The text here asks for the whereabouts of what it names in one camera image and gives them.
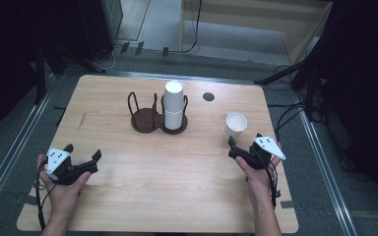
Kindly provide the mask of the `dark curtain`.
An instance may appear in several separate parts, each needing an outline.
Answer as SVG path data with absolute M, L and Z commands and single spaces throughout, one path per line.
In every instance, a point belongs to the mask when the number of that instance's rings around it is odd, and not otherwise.
M 35 50 L 50 40 L 63 0 L 0 0 L 0 122 L 35 84 Z
M 317 68 L 351 144 L 343 154 L 378 184 L 378 0 L 332 0 Z

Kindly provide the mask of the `light wooden furniture frame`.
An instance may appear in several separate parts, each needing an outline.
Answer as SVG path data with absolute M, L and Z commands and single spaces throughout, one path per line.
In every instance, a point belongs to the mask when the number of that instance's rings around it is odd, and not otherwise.
M 180 0 L 178 50 L 295 63 L 318 37 L 326 0 Z

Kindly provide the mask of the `black floor tape strip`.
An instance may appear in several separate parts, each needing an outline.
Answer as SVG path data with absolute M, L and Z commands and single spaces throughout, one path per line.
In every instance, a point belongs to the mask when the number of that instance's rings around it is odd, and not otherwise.
M 60 115 L 59 115 L 59 118 L 58 118 L 58 120 L 57 120 L 57 122 L 55 124 L 55 127 L 59 127 L 59 125 L 60 125 L 60 123 L 61 123 L 61 121 L 63 119 L 63 116 L 64 116 L 64 114 L 66 112 L 67 107 L 66 106 L 65 107 L 62 107 L 62 106 L 53 106 L 53 109 L 54 110 L 59 110 L 61 112 Z

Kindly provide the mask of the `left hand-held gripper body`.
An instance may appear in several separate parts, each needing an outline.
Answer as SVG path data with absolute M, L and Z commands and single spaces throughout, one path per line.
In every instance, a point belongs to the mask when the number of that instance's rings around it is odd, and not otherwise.
M 48 150 L 47 167 L 44 172 L 55 184 L 68 186 L 75 183 L 85 172 L 98 172 L 97 162 L 93 162 L 92 160 L 73 165 L 70 156 L 71 153 L 54 147 Z

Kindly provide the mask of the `person's right hand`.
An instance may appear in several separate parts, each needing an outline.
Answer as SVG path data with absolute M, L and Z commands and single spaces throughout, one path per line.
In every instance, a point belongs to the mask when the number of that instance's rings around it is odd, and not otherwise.
M 248 195 L 253 204 L 268 203 L 271 201 L 271 179 L 281 159 L 274 156 L 268 167 L 255 170 L 240 156 L 235 158 L 236 163 L 245 173 L 248 182 Z

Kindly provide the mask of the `person's left hand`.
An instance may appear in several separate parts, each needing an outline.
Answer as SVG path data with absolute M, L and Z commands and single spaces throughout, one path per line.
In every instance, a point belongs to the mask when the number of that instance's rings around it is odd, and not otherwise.
M 78 180 L 68 186 L 55 185 L 52 179 L 45 173 L 40 172 L 39 178 L 50 190 L 49 199 L 51 202 L 51 218 L 71 219 L 77 209 L 81 190 L 85 187 L 92 173 L 83 173 Z

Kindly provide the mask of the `black cabinet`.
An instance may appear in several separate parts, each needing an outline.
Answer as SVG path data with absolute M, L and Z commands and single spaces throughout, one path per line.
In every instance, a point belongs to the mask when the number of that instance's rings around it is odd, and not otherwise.
M 123 20 L 121 0 L 79 0 L 90 59 L 111 51 Z

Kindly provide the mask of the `tall black stand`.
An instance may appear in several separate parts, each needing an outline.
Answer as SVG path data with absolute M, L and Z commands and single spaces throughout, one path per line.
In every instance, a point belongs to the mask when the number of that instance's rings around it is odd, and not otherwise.
M 333 7 L 334 4 L 330 3 L 327 6 L 326 10 L 324 10 L 322 19 L 317 27 L 317 30 L 319 30 L 321 26 L 324 26 L 321 36 L 302 60 L 287 67 L 286 69 L 281 70 L 278 73 L 273 74 L 272 76 L 264 80 L 258 80 L 254 82 L 255 85 L 268 85 L 281 79 L 282 77 L 295 73 L 293 80 L 290 82 L 290 88 L 292 90 L 299 91 L 304 86 L 307 86 L 306 96 L 304 100 L 304 112 L 310 122 L 313 121 L 312 106 L 316 84 L 318 81 L 317 64 L 322 59 L 323 52 L 326 50 L 329 44 L 331 34 L 335 29 L 335 24 L 337 23 L 337 18 L 334 18 L 332 23 L 327 23 Z

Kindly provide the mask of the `dark brown cup holder rack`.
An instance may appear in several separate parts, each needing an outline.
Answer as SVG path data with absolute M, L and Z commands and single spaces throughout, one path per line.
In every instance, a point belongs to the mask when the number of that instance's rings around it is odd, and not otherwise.
M 170 135 L 178 135 L 183 133 L 188 126 L 188 118 L 185 114 L 188 105 L 188 97 L 183 96 L 183 110 L 180 115 L 180 126 L 177 129 L 170 129 L 166 126 L 164 108 L 158 112 L 158 101 L 163 104 L 163 98 L 158 99 L 158 95 L 154 94 L 154 102 L 149 108 L 141 108 L 137 99 L 137 95 L 132 91 L 128 94 L 127 105 L 131 115 L 131 125 L 139 133 L 151 133 L 156 129 L 161 129 L 163 132 Z

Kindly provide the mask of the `metal floor rail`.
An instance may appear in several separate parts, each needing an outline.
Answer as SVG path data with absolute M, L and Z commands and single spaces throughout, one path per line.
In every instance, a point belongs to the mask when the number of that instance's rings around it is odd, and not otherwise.
M 302 113 L 300 118 L 343 234 L 344 236 L 358 236 L 347 204 L 329 165 L 315 127 L 305 113 Z
M 50 74 L 45 81 L 47 87 L 38 103 L 34 103 L 34 88 L 0 123 L 0 193 L 41 117 L 58 78 Z
M 230 85 L 244 85 L 244 86 L 258 86 L 251 80 L 237 80 L 237 79 L 222 79 L 222 78 L 210 78 L 200 76 L 185 76 L 185 75 L 168 75 L 168 74 L 156 74 L 156 73 L 141 73 L 141 72 L 118 72 L 118 73 L 91 73 L 91 72 L 76 72 L 67 71 L 63 76 L 107 76 L 115 78 L 138 78 L 148 80 L 177 80 L 177 81 L 189 81 L 189 82 L 201 82 L 201 83 L 220 83 Z

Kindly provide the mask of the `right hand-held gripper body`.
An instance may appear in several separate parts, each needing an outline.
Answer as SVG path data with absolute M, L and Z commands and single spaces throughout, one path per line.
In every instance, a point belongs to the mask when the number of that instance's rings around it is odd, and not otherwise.
M 285 160 L 286 156 L 272 137 L 254 138 L 248 150 L 235 146 L 230 147 L 228 156 L 231 158 L 242 157 L 253 169 L 264 169 L 269 165 L 274 156 Z

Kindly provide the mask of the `white paper cup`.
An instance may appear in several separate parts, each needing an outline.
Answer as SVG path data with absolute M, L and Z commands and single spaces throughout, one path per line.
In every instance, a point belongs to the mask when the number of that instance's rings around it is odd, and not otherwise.
M 177 81 L 169 81 L 164 86 L 163 107 L 166 111 L 176 113 L 184 106 L 184 86 Z
M 225 138 L 227 140 L 230 137 L 237 139 L 239 135 L 247 128 L 247 125 L 247 119 L 243 114 L 238 112 L 229 113 L 225 119 Z
M 169 112 L 165 110 L 163 112 L 164 127 L 168 130 L 177 130 L 182 126 L 183 111 Z

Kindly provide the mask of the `black tripod stand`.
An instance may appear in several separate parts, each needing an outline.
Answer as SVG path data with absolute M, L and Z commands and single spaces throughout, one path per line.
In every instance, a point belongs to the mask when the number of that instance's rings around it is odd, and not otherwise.
M 42 40 L 36 45 L 35 50 L 35 104 L 39 104 L 45 96 L 46 81 L 44 63 L 48 64 L 53 73 L 63 74 L 66 70 L 66 66 L 62 60 L 63 56 L 72 59 L 92 73 L 105 72 L 104 69 L 98 69 L 96 66 L 92 65 L 90 62 L 87 62 L 85 59 L 72 51 L 69 51 L 61 44 L 50 40 Z

